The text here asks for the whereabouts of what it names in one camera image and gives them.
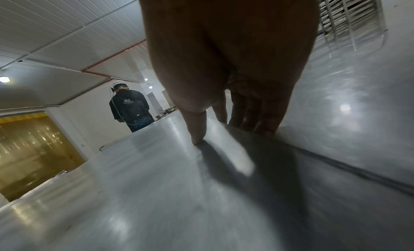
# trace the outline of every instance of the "hand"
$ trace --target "hand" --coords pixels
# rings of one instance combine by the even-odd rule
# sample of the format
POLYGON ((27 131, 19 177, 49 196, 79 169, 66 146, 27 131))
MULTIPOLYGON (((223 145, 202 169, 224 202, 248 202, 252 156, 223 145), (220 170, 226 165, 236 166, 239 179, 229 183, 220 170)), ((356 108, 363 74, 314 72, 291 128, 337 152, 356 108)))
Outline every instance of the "hand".
POLYGON ((152 65, 192 142, 206 134, 207 108, 226 121, 226 89, 229 124, 273 137, 316 38, 317 1, 174 1, 140 0, 152 65))

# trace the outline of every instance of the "metal table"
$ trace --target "metal table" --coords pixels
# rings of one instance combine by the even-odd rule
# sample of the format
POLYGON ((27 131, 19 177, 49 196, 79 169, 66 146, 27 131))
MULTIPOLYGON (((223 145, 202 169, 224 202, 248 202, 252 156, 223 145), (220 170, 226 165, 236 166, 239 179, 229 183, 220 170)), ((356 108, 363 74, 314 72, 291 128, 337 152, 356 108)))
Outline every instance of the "metal table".
POLYGON ((278 141, 179 112, 0 211, 9 250, 412 250, 414 199, 278 141))

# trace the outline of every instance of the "black shirt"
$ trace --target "black shirt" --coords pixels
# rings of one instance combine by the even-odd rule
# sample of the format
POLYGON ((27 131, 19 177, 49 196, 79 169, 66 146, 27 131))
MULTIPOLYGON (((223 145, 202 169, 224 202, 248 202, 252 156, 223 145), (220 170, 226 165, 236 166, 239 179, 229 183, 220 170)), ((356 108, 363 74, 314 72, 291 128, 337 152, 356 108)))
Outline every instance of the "black shirt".
POLYGON ((150 117, 150 106, 144 95, 135 90, 121 89, 109 102, 114 119, 134 122, 150 117))

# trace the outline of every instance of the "metal rack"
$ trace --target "metal rack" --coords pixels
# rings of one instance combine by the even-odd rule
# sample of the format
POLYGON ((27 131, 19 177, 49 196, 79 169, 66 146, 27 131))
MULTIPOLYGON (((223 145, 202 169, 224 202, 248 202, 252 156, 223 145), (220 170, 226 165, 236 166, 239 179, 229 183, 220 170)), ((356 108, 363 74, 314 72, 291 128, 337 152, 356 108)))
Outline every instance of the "metal rack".
POLYGON ((354 48, 355 32, 383 26, 381 0, 319 0, 320 31, 329 43, 350 36, 354 48))

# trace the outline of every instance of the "hat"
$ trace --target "hat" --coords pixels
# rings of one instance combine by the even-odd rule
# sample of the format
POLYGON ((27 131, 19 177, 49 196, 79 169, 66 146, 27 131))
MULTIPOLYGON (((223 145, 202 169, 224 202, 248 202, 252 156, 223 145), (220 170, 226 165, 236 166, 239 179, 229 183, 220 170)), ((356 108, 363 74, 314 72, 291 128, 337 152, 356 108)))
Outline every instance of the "hat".
POLYGON ((114 88, 116 85, 119 85, 119 84, 124 84, 124 85, 126 85, 126 86, 128 86, 124 81, 122 81, 122 80, 117 80, 117 81, 115 81, 113 84, 112 84, 112 87, 114 88))

